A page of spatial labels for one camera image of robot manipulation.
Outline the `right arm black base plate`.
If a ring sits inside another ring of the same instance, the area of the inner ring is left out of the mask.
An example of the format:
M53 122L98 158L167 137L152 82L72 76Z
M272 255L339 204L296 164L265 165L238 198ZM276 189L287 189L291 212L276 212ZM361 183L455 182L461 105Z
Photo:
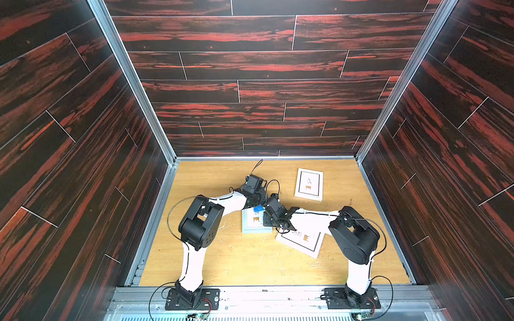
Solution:
M369 287L364 294L358 294L347 286L325 288L320 298L329 310L377 310L381 308L375 288Z

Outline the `cream white picture frame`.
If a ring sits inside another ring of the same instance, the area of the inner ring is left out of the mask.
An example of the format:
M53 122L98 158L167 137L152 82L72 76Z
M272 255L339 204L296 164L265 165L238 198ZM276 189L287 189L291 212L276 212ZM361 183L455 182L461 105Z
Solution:
M336 211L319 212L299 209L291 219L294 230L277 235L279 243L317 259L329 224L338 216Z

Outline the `aluminium front rail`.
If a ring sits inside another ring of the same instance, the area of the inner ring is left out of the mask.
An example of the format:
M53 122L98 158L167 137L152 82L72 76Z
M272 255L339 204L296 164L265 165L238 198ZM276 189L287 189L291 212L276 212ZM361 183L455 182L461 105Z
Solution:
M447 320L427 286L378 284L377 310L329 310L326 286L214 286L218 310L167 311L168 289L119 288L105 320Z

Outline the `white picture frame black border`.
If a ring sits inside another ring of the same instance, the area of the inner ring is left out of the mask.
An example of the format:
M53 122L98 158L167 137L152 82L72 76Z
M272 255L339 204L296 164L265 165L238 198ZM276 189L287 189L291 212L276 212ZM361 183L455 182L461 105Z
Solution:
M294 196L313 201L322 201L323 172L299 168Z

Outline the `light blue picture frame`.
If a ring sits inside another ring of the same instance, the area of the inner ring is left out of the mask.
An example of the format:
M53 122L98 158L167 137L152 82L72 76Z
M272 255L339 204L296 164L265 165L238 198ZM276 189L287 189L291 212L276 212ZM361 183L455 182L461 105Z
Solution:
M243 234L267 234L272 233L272 227L264 226L264 212L255 213L253 208L242 211Z

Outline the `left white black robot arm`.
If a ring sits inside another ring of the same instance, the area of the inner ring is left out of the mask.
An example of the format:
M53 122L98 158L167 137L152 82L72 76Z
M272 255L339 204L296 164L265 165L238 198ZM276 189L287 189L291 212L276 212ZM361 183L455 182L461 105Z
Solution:
M175 283L175 290L182 300L195 306L201 299L206 250L214 241L223 216L260 206L265 201L264 187L240 187L215 198L195 197L179 224L184 253L182 273Z

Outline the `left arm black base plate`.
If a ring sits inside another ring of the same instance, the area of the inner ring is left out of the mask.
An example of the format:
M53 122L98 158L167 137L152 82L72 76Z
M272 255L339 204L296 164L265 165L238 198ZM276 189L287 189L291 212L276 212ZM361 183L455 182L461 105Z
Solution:
M178 310L218 310L220 289L200 288L195 292L179 291L172 288L166 298L167 311Z

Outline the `blue microfiber cloth black trim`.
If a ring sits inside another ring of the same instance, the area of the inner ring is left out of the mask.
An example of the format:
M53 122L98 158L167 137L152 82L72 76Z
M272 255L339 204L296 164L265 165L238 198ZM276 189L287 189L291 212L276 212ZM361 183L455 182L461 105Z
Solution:
M258 205L253 208L255 213L264 212L264 207L262 205Z

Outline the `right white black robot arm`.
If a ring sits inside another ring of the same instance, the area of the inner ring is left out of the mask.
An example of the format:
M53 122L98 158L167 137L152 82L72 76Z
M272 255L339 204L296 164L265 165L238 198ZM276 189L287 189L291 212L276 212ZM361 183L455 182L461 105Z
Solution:
M362 296L371 286L370 272L380 233L353 207L319 212L282 205L264 206L264 225L277 229L279 239L317 257L323 238L331 235L348 260L348 295Z

